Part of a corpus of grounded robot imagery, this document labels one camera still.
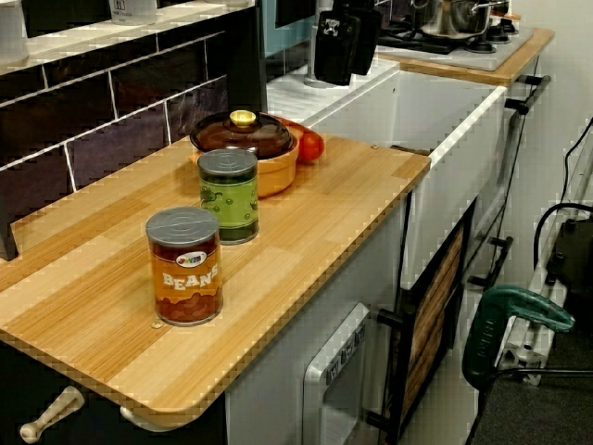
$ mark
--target metal pot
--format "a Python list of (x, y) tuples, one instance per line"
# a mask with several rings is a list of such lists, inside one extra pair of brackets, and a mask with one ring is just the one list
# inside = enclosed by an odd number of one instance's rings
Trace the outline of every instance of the metal pot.
[(410, 0), (412, 26), (440, 39), (467, 40), (486, 32), (492, 6), (509, 0), (480, 3), (480, 0)]

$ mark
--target wall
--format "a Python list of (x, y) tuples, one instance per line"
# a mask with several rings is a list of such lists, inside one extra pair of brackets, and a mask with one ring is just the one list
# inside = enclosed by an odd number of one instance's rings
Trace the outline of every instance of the wall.
[[(593, 116), (593, 29), (587, 20), (588, 14), (593, 14), (593, 5), (587, 0), (574, 0), (569, 7), (557, 0), (514, 0), (512, 11), (523, 16), (524, 26), (556, 32), (538, 70), (549, 74), (553, 82), (525, 125), (527, 136), (503, 223), (503, 236), (511, 235), (515, 242), (502, 281), (526, 286), (533, 272), (537, 222), (561, 196), (563, 155)], [(546, 236), (547, 232), (542, 233), (541, 239)]]
[(0, 76), (0, 194), (11, 222), (185, 137), (228, 108), (224, 21)]

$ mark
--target tomato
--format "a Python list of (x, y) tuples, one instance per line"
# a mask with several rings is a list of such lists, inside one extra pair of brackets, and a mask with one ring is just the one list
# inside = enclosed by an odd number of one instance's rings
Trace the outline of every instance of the tomato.
[(305, 133), (298, 145), (298, 157), (311, 162), (321, 156), (324, 149), (325, 143), (321, 136), (316, 133)]

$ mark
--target burner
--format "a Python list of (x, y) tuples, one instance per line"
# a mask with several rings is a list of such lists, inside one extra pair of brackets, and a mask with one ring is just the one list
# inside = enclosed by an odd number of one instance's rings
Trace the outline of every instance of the burner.
[(504, 29), (500, 25), (491, 26), (488, 28), (488, 31), (486, 31), (486, 40), (488, 40), (488, 42), (491, 44), (497, 45), (507, 44), (511, 41), (509, 36), (504, 32)]
[(479, 38), (475, 39), (463, 49), (469, 51), (470, 53), (477, 54), (493, 54), (497, 52), (497, 48), (495, 48), (491, 43)]
[(402, 32), (398, 26), (381, 29), (378, 44), (440, 55), (450, 54), (462, 45), (446, 39), (430, 38), (420, 32)]
[(514, 27), (514, 25), (512, 24), (512, 20), (509, 19), (502, 19), (500, 21), (500, 26), (502, 26), (502, 30), (507, 33), (507, 34), (518, 34), (519, 32), (517, 31), (517, 29)]

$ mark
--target gold lid knob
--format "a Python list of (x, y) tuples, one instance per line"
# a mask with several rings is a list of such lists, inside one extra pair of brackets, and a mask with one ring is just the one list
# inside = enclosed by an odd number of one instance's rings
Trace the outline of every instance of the gold lid knob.
[(246, 128), (256, 121), (256, 115), (251, 111), (238, 109), (231, 113), (231, 121), (239, 128)]

